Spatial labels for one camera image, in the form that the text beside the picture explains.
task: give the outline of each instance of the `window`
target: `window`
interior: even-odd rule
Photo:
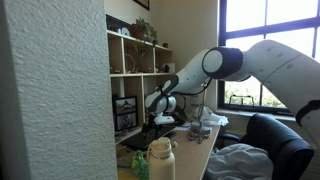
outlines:
[[[219,46],[248,50],[263,39],[286,44],[320,62],[320,0],[220,0]],[[291,115],[254,77],[218,83],[222,109]]]

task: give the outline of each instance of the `white shelving unit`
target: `white shelving unit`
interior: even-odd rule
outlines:
[[[130,135],[139,132],[143,123],[147,122],[144,99],[171,75],[170,73],[158,73],[157,68],[173,63],[173,53],[162,46],[153,46],[151,43],[113,31],[108,30],[107,36],[112,95],[137,97],[139,128],[117,140],[118,144]]]

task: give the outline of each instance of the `picture frame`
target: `picture frame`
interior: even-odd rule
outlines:
[[[138,126],[137,97],[117,97],[112,99],[115,131]]]
[[[137,97],[118,97],[113,98],[113,112],[115,114],[125,114],[137,111]]]
[[[137,112],[115,115],[115,131],[123,131],[138,126]]]
[[[140,4],[142,7],[150,11],[150,0],[133,0],[134,2]]]

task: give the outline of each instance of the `water bottle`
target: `water bottle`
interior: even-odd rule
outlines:
[[[147,159],[150,180],[175,179],[175,158],[169,138],[161,137],[154,140],[149,145]]]

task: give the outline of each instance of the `bottle cap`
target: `bottle cap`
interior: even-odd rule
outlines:
[[[154,140],[151,144],[151,154],[155,158],[165,159],[171,155],[170,139],[167,137],[161,137],[158,140]]]

